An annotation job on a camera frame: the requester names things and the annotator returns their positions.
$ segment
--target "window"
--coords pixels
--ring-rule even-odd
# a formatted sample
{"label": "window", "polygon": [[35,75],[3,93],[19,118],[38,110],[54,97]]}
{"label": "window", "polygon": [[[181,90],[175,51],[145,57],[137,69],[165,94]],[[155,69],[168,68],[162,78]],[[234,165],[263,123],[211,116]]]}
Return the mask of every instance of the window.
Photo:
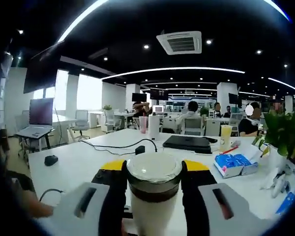
{"label": "window", "polygon": [[100,79],[80,74],[77,93],[77,109],[102,109],[102,87],[103,82]]}
{"label": "window", "polygon": [[[46,98],[54,99],[54,108],[57,110],[66,109],[66,97],[67,97],[67,84],[68,84],[68,71],[58,70],[56,78],[56,86],[51,88],[46,88]],[[39,89],[34,92],[33,99],[43,98],[44,89]]]}

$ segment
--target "ceiling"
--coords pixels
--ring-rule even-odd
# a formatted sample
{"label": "ceiling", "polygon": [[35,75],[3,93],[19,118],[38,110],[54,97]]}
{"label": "ceiling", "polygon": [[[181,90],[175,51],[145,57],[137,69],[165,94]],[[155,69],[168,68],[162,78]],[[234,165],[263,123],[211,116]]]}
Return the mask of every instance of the ceiling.
{"label": "ceiling", "polygon": [[[45,0],[27,5],[19,18],[19,29],[24,33],[16,34],[10,47],[15,57],[22,57],[14,65],[26,67],[32,56],[55,44],[69,24],[93,2]],[[275,2],[290,21],[264,0],[108,0],[75,27],[66,38],[61,54],[116,74],[186,66],[245,72],[153,71],[105,80],[113,84],[160,83],[159,89],[184,93],[181,89],[216,89],[218,83],[230,82],[238,84],[244,92],[278,97],[295,95],[294,89],[268,80],[271,77],[295,87],[295,0]],[[181,31],[202,33],[201,54],[170,56],[156,39],[162,32]],[[60,66],[70,73],[97,78],[110,75],[87,68],[82,72],[80,66],[68,63]]]}

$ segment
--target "black cable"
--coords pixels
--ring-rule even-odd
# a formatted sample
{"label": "black cable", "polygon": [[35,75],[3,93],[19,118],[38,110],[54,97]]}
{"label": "black cable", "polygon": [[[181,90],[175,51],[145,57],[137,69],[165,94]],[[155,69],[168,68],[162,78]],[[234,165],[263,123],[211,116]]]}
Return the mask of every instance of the black cable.
{"label": "black cable", "polygon": [[81,142],[81,143],[86,143],[86,144],[92,146],[96,151],[107,151],[107,152],[109,152],[109,153],[112,154],[112,155],[123,156],[123,155],[135,154],[135,153],[136,153],[136,152],[123,153],[123,154],[112,153],[111,151],[109,151],[109,150],[107,150],[107,149],[105,149],[105,150],[99,150],[99,149],[96,148],[96,145],[93,145],[93,144],[91,144],[91,143],[89,143],[89,142],[86,142],[86,141],[84,141],[84,140],[80,140],[80,142]]}
{"label": "black cable", "polygon": [[138,144],[138,143],[140,143],[140,142],[142,142],[144,140],[152,142],[154,147],[155,147],[155,152],[157,152],[157,147],[156,147],[155,143],[151,139],[141,139],[140,141],[136,142],[135,144],[131,144],[131,145],[128,145],[128,146],[123,146],[123,147],[102,146],[102,145],[93,145],[93,144],[91,144],[91,145],[94,146],[94,147],[98,147],[98,148],[128,148],[128,147],[132,147],[132,146],[134,146],[134,145],[136,145],[136,144]]}
{"label": "black cable", "polygon": [[43,192],[43,194],[41,195],[39,201],[41,201],[43,199],[43,197],[45,196],[46,193],[52,192],[52,191],[63,193],[62,190],[59,190],[59,189],[56,189],[56,188],[50,188],[50,189],[47,189],[45,192]]}

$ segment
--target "open laptop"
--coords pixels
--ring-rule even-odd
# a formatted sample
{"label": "open laptop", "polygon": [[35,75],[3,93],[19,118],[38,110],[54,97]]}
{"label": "open laptop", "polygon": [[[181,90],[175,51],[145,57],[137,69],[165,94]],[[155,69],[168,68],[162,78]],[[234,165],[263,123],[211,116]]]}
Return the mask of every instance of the open laptop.
{"label": "open laptop", "polygon": [[198,153],[211,154],[210,142],[205,137],[186,137],[172,135],[163,143],[165,148],[191,150]]}
{"label": "open laptop", "polygon": [[18,132],[27,137],[42,137],[53,129],[53,98],[32,99],[29,104],[29,126]]}

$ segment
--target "computer mouse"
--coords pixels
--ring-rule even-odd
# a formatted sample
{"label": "computer mouse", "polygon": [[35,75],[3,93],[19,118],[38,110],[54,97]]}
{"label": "computer mouse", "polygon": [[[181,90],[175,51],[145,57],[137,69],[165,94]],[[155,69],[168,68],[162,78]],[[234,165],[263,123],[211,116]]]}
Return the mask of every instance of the computer mouse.
{"label": "computer mouse", "polygon": [[55,155],[45,157],[45,166],[52,166],[58,161]]}

